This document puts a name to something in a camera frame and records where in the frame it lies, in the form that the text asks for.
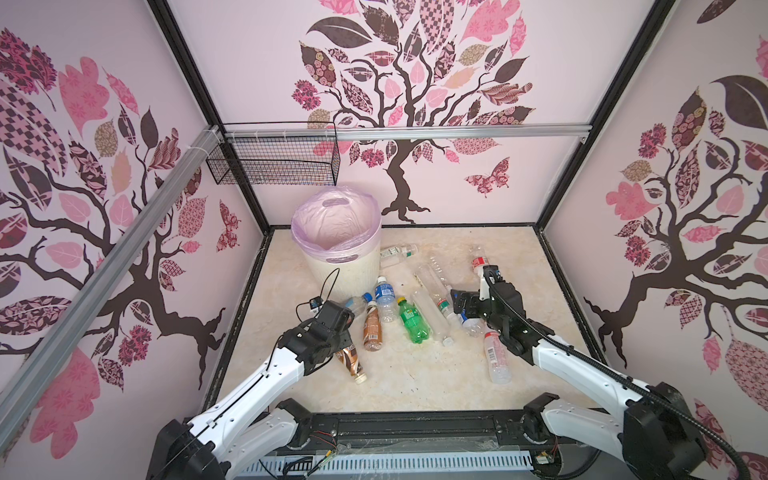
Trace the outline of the clear bottle blue label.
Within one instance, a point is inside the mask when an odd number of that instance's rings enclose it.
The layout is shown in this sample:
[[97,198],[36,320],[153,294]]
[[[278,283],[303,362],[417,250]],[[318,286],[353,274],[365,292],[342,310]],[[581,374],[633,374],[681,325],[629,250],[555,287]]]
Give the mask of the clear bottle blue label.
[[355,318],[357,318],[358,316],[365,314],[371,301],[373,301],[373,296],[366,292],[361,296],[354,296],[349,298],[345,303],[345,307],[354,314]]

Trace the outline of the brown coffee bottle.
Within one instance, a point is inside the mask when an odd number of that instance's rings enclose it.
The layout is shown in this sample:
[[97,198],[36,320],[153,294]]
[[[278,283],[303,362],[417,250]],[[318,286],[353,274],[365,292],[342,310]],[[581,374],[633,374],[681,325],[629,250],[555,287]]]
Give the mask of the brown coffee bottle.
[[367,380],[367,374],[360,363],[356,347],[351,344],[336,353],[336,358],[345,366],[356,384],[362,384]]

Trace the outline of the brown Nescafe bottle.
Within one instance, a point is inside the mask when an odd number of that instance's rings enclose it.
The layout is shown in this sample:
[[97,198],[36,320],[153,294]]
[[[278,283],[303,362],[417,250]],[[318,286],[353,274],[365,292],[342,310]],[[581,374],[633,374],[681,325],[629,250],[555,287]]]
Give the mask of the brown Nescafe bottle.
[[383,336],[377,303],[369,301],[363,328],[363,346],[367,351],[379,351],[383,346]]

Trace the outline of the red cap clear bottle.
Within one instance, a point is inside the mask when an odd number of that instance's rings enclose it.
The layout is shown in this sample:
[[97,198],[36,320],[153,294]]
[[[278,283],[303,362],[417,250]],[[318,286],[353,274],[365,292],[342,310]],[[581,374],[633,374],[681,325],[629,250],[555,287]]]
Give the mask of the red cap clear bottle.
[[506,358],[506,348],[500,341],[499,334],[487,330],[483,339],[484,352],[491,381],[494,384],[508,384],[512,375]]

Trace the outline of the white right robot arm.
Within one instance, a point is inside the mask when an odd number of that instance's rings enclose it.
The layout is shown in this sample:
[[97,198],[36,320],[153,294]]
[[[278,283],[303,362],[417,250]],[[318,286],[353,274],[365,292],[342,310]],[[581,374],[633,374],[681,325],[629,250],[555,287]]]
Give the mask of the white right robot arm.
[[679,392],[649,385],[583,355],[546,325],[526,317],[509,283],[453,290],[455,312],[480,319],[511,354],[566,381],[598,404],[581,408],[544,393],[526,408],[527,432],[567,437],[623,461],[639,479],[684,479],[707,456],[700,431]]

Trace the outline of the cream ribbed waste bin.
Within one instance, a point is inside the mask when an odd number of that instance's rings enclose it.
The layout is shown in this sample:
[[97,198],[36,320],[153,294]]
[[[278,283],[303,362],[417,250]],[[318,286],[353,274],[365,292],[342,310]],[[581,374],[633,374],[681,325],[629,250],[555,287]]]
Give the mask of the cream ribbed waste bin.
[[313,277],[325,285],[324,293],[334,301],[346,301],[370,292],[380,272],[381,231],[350,248],[327,250],[318,245],[304,245],[296,240]]

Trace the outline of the pink bin liner bag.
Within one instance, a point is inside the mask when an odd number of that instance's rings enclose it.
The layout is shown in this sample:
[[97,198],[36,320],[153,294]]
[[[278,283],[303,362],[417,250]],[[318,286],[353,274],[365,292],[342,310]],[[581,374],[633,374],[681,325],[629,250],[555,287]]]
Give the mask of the pink bin liner bag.
[[377,250],[382,217],[378,201],[352,187],[328,187],[294,212],[293,240],[309,257],[347,263]]

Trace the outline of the blue cap water bottle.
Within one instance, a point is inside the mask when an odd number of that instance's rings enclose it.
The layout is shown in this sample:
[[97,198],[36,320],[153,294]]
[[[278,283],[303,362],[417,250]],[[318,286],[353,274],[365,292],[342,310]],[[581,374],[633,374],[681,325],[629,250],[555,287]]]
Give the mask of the blue cap water bottle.
[[484,333],[483,320],[477,317],[467,317],[460,315],[461,327],[465,333],[472,337],[480,337]]

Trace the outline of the tall frosted clear bottle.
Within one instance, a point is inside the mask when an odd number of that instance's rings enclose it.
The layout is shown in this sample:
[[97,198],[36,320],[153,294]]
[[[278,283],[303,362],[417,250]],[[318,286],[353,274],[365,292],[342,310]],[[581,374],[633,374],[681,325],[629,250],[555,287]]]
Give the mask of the tall frosted clear bottle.
[[425,290],[419,289],[413,293],[412,297],[417,309],[431,328],[435,339],[445,347],[452,346],[454,339],[451,336],[449,324],[431,296]]

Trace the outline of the clear bottle green red label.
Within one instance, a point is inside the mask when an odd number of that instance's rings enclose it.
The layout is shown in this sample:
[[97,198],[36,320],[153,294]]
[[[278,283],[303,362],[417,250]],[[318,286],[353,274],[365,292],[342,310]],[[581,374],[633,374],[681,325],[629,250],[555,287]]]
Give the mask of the clear bottle green red label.
[[416,278],[420,284],[427,290],[438,311],[446,318],[449,323],[459,325],[461,318],[454,312],[450,301],[450,295],[447,287],[437,276],[432,267],[422,263],[416,268]]

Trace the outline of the green soda bottle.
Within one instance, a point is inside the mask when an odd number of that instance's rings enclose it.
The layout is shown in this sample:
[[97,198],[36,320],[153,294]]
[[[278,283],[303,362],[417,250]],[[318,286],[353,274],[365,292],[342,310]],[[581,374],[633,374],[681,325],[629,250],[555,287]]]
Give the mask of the green soda bottle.
[[399,316],[412,343],[421,344],[430,337],[430,329],[418,308],[405,297],[397,299]]

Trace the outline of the small water bottle blue label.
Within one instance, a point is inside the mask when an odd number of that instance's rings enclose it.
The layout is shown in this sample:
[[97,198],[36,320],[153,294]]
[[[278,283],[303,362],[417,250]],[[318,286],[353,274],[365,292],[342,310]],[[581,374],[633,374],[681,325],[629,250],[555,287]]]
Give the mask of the small water bottle blue label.
[[379,276],[374,288],[374,297],[382,322],[393,322],[398,316],[394,287],[385,276]]

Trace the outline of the square clear bottle green label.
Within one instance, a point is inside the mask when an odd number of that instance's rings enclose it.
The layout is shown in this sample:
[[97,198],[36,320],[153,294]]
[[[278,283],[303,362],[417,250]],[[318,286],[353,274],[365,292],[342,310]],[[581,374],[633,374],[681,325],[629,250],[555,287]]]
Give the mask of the square clear bottle green label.
[[415,244],[402,244],[384,247],[380,250],[380,267],[386,269],[398,265],[419,253]]

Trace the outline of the aluminium back rail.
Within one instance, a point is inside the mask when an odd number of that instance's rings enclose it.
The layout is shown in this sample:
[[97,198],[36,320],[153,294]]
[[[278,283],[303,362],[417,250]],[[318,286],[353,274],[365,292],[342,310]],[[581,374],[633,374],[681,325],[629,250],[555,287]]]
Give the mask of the aluminium back rail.
[[228,139],[278,139],[278,140],[438,140],[459,138],[530,138],[530,137],[577,137],[589,136],[588,124],[521,124],[521,125],[470,125],[438,127],[386,127],[339,129],[240,129],[228,132]]

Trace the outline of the aluminium left rail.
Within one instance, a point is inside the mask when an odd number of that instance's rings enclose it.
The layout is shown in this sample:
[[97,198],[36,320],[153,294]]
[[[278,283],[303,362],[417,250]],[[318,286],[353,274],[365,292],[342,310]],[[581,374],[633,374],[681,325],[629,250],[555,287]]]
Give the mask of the aluminium left rail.
[[180,165],[138,214],[72,303],[1,393],[1,447],[6,448],[37,401],[98,317],[143,246],[170,212],[198,167],[221,140],[220,128],[205,127],[184,152]]

